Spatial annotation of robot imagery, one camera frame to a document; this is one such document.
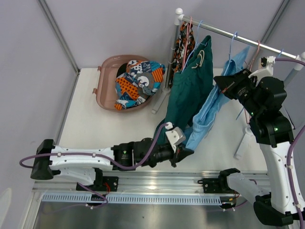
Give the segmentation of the dark green shorts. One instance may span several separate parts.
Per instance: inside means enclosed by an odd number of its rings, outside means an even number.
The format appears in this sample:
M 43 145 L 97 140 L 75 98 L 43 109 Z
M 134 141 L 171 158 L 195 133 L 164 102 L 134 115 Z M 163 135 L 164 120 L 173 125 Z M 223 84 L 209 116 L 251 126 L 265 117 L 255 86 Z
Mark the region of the dark green shorts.
M 213 86 L 212 37 L 207 35 L 194 51 L 184 70 L 176 72 L 165 118 L 156 127 L 171 122 L 183 131 L 193 126 Z

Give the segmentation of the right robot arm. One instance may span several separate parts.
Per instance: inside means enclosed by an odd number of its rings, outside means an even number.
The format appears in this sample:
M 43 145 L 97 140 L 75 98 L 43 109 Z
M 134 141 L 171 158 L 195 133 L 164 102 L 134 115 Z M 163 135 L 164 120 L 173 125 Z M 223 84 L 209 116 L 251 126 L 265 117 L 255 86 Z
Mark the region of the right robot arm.
M 222 170 L 218 178 L 204 178 L 221 193 L 238 193 L 252 204 L 259 221 L 282 227 L 299 221 L 305 226 L 305 201 L 294 169 L 293 149 L 298 137 L 293 135 L 289 120 L 280 112 L 287 93 L 284 82 L 244 69 L 234 75 L 216 76 L 216 85 L 229 99 L 239 101 L 251 115 L 250 129 L 263 153 L 269 175 L 270 190 L 259 187 L 238 169 Z

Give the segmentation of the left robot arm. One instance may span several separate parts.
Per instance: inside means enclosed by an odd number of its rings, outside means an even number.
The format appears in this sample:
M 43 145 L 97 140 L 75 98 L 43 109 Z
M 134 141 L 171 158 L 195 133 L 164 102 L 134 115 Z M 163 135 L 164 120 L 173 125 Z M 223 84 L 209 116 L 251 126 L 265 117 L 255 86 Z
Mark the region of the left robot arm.
M 138 167 L 156 167 L 169 161 L 172 167 L 194 153 L 184 144 L 157 145 L 152 138 L 122 143 L 95 150 L 68 149 L 45 139 L 37 148 L 30 174 L 34 180 L 51 180 L 62 177 L 77 182 L 77 190 L 86 187 L 104 191 L 107 187 L 116 191 L 116 186 L 103 177 L 104 171 L 135 171 Z

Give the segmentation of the light blue shorts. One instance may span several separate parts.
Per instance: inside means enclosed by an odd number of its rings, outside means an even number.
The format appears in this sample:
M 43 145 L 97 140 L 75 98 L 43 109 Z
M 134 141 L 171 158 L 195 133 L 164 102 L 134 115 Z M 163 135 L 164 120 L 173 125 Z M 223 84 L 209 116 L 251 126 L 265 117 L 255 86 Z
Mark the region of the light blue shorts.
M 247 58 L 250 47 L 247 46 L 238 54 L 230 57 L 224 64 L 222 76 L 229 76 L 240 72 Z M 207 136 L 214 125 L 217 113 L 229 101 L 215 85 L 208 95 L 200 111 L 193 117 L 193 126 L 185 130 L 186 148 L 195 150 L 203 138 Z

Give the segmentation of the colourful patchwork shorts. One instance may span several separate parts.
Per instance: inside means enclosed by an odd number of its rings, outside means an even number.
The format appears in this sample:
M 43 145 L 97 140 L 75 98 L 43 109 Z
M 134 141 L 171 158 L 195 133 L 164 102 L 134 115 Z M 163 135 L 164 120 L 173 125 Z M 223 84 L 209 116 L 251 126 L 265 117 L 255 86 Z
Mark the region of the colourful patchwork shorts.
M 118 99 L 114 107 L 120 111 L 145 103 L 159 90 L 165 70 L 165 65 L 155 61 L 129 61 L 115 80 Z

